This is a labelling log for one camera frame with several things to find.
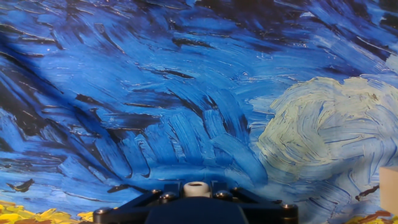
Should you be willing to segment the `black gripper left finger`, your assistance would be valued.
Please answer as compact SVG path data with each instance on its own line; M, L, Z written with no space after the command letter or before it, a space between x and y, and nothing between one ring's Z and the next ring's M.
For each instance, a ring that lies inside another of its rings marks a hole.
M180 182L165 184L162 189L150 190L118 208L103 207L95 210L93 223L145 223L153 208L180 199L181 196L182 184Z

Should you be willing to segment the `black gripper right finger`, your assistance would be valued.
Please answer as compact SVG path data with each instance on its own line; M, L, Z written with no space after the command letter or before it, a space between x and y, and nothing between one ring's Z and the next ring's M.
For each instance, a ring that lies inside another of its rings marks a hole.
M242 187L211 182L211 197L237 205L249 223L298 224L299 208L281 200L268 200Z

